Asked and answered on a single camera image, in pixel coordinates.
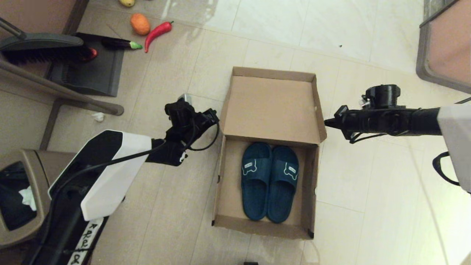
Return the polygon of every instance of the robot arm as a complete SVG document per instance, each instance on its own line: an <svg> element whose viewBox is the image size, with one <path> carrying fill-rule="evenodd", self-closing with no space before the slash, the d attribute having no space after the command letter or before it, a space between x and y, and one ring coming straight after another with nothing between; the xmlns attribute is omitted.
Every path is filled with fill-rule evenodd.
<svg viewBox="0 0 471 265"><path fill-rule="evenodd" d="M187 149L203 150L191 145L206 130L216 124L219 133L216 111L195 112L186 96L167 104L165 113L172 127L164 139L106 130L85 144L50 187L49 213L22 264L86 264L145 162L179 166Z"/></svg>
<svg viewBox="0 0 471 265"><path fill-rule="evenodd" d="M471 105L408 109L397 105L399 96L400 88L393 84L371 87L362 96L361 110L341 106L334 118L325 120L325 125L340 129L350 143L386 134L443 135L449 151L434 159L433 166L446 181L471 192ZM363 133L377 134L358 138ZM441 172L440 159L447 155L452 159L458 182Z"/></svg>

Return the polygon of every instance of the broom bristles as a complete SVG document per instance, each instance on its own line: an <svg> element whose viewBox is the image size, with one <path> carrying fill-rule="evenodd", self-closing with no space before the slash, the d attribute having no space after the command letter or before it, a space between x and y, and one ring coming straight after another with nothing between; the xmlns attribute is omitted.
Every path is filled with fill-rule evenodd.
<svg viewBox="0 0 471 265"><path fill-rule="evenodd" d="M32 50L5 50L2 53L14 65L26 64L28 62L81 62L93 57L93 51L86 45Z"/></svg>

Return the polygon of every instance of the black cable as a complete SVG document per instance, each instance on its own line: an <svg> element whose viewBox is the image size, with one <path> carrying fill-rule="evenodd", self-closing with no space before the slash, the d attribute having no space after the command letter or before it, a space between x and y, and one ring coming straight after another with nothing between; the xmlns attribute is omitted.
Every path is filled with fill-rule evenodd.
<svg viewBox="0 0 471 265"><path fill-rule="evenodd" d="M145 155L149 155L149 154L152 154L154 152L156 152L158 149L160 149L163 144L165 143L166 141L163 140L163 143L160 144L159 146L157 147L154 147L150 150L147 150L147 151L144 151L144 152L140 152L140 153L137 153L137 154L134 154L134 155L129 155L129 156L126 156L126 157L121 157L121 158L117 158L117 159L114 159L114 160L110 160L108 162L105 162L105 163L102 163L102 164L99 164L99 165L95 165L95 166L90 166L90 167L87 167L85 169L82 169L74 174L72 174L68 180L66 180L62 185L60 185L57 189L56 189L56 192L54 195L52 195L52 201L51 201L51 205L49 207L49 213L48 213L48 218L45 222L45 225L46 225L46 228L45 228L45 232L43 233L43 236L42 236L42 239L41 241L39 242L39 248L38 250L36 251L34 257L32 258L32 262L34 262L37 258L37 256L39 255L39 252L42 248L42 246L44 245L44 243L46 242L46 240L48 239L48 236L49 236L49 232L50 232L50 228L51 228L51 225L52 225L52 216L53 216L53 213L54 213L54 209L56 207L56 202L57 202L57 196L59 195L60 191L68 184L70 183L72 180L74 180L77 176L80 176L84 173L87 173L87 172L90 172L90 171L93 171L93 170L96 170L98 168L101 168L101 167L104 167L104 166L110 166L110 165L114 165L114 164L118 164L118 163L121 163L121 162L124 162L124 161L127 161L127 160L130 160L130 159L134 159L134 158L137 158L137 157L141 157L141 156L145 156Z"/></svg>
<svg viewBox="0 0 471 265"><path fill-rule="evenodd" d="M363 140L366 140L366 139L370 139L370 138L374 138L374 137L379 137L379 136L383 136L383 135L386 135L385 133L379 133L379 134L375 134L375 135L370 135L370 136L366 136L366 137L363 137L363 138L360 138L357 140L357 138L362 134L362 132L359 132L357 133L355 136L353 136L351 139L350 139L350 143L351 144L354 144L356 142L359 142L359 141L363 141Z"/></svg>
<svg viewBox="0 0 471 265"><path fill-rule="evenodd" d="M193 134L191 135L191 138L188 141L188 143L183 147L183 150L191 148L191 144L192 144L193 140L195 140L195 137L196 137L196 124L195 124L195 119L194 118L191 119L191 123L193 125Z"/></svg>
<svg viewBox="0 0 471 265"><path fill-rule="evenodd" d="M216 132L216 136L214 137L213 141L205 148L201 148L201 149L193 149L191 148L191 143L193 142L193 140L195 139L196 137L196 124L195 124L195 121L194 119L191 119L191 122L193 124L193 134L191 136L191 139L190 141L188 142L188 144L186 146L184 146L184 149L190 149L192 151L203 151L203 150L206 150L208 149L209 147L211 147L214 142L216 141L218 135L219 135L219 123L216 123L218 129L217 129L217 132ZM134 155L130 155L130 156L126 156L126 157L122 157L122 158L117 158L117 159L114 159L114 160L110 160L108 162L105 162L105 163L102 163L102 164L99 164L99 165L95 165L95 166L90 166L90 167L87 167L83 170L80 170L74 174L72 174L69 179L67 179L61 186L59 186L57 189L56 189L56 192L55 194L52 196L52 201L51 201L51 205L50 205L50 208L49 208L49 214L48 214L48 218L46 220L46 228L45 228L45 232L43 233L43 236L42 236L42 239L41 241L39 242L39 248L38 250L36 251L33 259L32 259L32 262L34 262L37 258L37 256L39 255L39 252L42 248L42 246L44 246L44 243L46 242L48 236L49 236L49 231L50 231L50 227L52 225L52 216L53 216L53 213L54 213L54 208L56 207L56 196L60 193L60 191L68 184L70 183L73 179L75 179L77 176L79 175L82 175L84 173L87 173L87 172L90 172L90 171L93 171L93 170L96 170L98 168L101 168L101 167L104 167L104 166L111 166L111 165L114 165L114 164L118 164L118 163L121 163L121 162L124 162L124 161L127 161L127 160L130 160L130 159L134 159L134 158L137 158L137 157L141 157L141 156L145 156L145 155L149 155L149 154L152 154L154 152L156 152L158 149L160 149L163 144L165 143L166 141L163 140L163 143L160 144L159 146L155 147L155 148L152 148L148 151L144 151L144 152L140 152L140 153L137 153L137 154L134 154Z"/></svg>
<svg viewBox="0 0 471 265"><path fill-rule="evenodd" d="M468 101L471 101L471 98L463 99L463 100L461 100L461 101L458 101L458 102L455 103L455 104L463 104L463 103L466 103L466 102L468 102Z"/></svg>
<svg viewBox="0 0 471 265"><path fill-rule="evenodd" d="M194 148L191 148L191 146L190 146L190 147L188 147L188 149L192 150L192 151L203 151L203 150L206 150L209 147L211 147L214 144L214 142L216 142L216 139L218 138L218 135L219 135L219 122L216 123L216 125L218 127L218 129L216 131L216 135L214 136L214 139L212 140L212 142L208 146L206 146L205 148L199 148L199 149L194 149Z"/></svg>
<svg viewBox="0 0 471 265"><path fill-rule="evenodd" d="M43 248L48 248L52 251L57 252L57 248L49 245L42 245ZM83 251L89 251L89 250L94 250L95 248L90 247L90 248L77 248L77 249L64 249L62 250L63 254L72 254L74 252L83 252Z"/></svg>
<svg viewBox="0 0 471 265"><path fill-rule="evenodd" d="M451 183L456 186L460 186L460 183L458 181L449 179L447 176L445 176L445 174L443 174L443 171L441 170L440 160L448 156L450 156L449 152L444 152L444 153L439 154L436 158L433 159L432 166L435 169L435 171L437 171L437 173L440 175L440 177L442 177L446 182Z"/></svg>

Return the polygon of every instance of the beige trash can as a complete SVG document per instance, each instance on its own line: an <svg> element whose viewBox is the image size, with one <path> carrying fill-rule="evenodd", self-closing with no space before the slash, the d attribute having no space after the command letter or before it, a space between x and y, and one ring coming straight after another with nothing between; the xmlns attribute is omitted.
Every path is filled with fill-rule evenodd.
<svg viewBox="0 0 471 265"><path fill-rule="evenodd" d="M0 249L28 240L39 230L49 211L49 186L74 156L22 149L0 157ZM28 186L35 211L22 203L25 196L19 193Z"/></svg>

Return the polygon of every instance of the metal pole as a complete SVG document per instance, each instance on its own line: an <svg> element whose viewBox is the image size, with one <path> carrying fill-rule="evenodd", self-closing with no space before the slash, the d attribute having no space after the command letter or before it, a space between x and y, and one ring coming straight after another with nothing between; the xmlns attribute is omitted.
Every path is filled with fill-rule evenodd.
<svg viewBox="0 0 471 265"><path fill-rule="evenodd" d="M59 84L56 84L56 83L54 83L50 80L47 80L43 77L32 74L32 73L30 73L26 70L23 70L23 69L15 66L15 65L7 62L7 61L0 60L0 69L3 69L5 71L10 72L12 74L15 74L15 75L17 75L17 76L19 76L23 79L35 82L35 83L40 84L40 85L42 85L46 88L54 90L54 91L62 94L64 98L73 99L73 100L76 100L76 101L87 103L87 104L84 104L83 106L81 106L82 108L91 109L91 108L94 107L93 109L97 109L97 107L98 107L104 113L117 115L117 116L123 114L123 112L124 112L124 108L121 105L95 100L95 99L92 99L92 98L87 97L85 95L79 94L75 91L72 91L72 90L66 88L66 87L63 87Z"/></svg>

